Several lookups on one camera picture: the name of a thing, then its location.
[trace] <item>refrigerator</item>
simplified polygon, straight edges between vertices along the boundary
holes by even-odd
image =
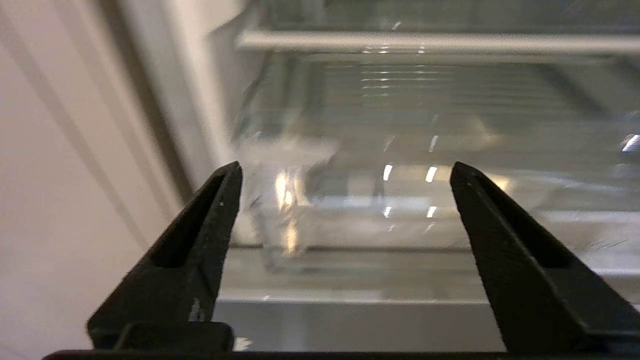
[[[455,161],[640,304],[640,4],[118,6],[188,186],[243,166],[214,315],[238,350],[504,350]]]

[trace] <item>refrigerator drawer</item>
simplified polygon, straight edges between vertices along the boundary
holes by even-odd
[[[261,244],[270,268],[474,274],[448,184],[463,161],[592,267],[638,273],[640,89],[628,65],[274,53],[234,137],[256,229],[237,245]],[[443,260],[396,257],[407,253]]]

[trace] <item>transparent drawer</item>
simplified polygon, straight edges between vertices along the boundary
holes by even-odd
[[[593,268],[640,272],[632,64],[272,54],[236,130],[268,266],[475,274],[448,183],[463,161]]]

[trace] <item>white refrigerator wall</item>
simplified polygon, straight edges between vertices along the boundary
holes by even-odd
[[[189,180],[197,188],[212,169],[239,160],[230,140],[264,59],[263,51],[236,49],[237,34],[246,22],[246,1],[120,4]],[[243,243],[255,241],[252,221],[242,211],[234,236]]]
[[[88,348],[84,325],[179,211],[90,2],[0,5],[0,357]]]

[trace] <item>crisper drawer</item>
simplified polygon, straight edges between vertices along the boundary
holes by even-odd
[[[236,129],[256,230],[236,245],[275,269],[477,276],[463,161],[592,268],[638,274],[638,85],[615,57],[273,53]]]

